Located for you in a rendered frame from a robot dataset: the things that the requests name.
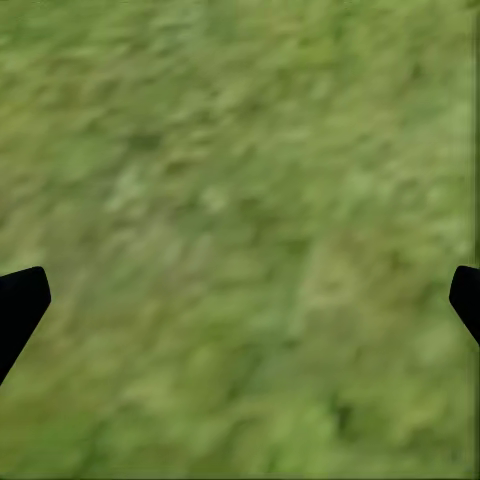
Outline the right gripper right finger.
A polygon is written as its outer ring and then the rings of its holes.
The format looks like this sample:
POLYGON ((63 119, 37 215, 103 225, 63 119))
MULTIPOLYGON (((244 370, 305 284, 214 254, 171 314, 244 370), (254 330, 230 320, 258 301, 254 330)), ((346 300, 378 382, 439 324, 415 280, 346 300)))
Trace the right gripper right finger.
POLYGON ((480 344, 480 270, 459 266, 452 280, 449 300, 480 344))

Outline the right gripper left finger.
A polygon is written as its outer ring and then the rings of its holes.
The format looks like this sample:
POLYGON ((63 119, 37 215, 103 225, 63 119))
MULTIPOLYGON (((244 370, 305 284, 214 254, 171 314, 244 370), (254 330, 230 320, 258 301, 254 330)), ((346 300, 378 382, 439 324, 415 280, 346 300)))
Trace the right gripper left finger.
POLYGON ((0 277, 0 385, 50 303, 42 266, 0 277))

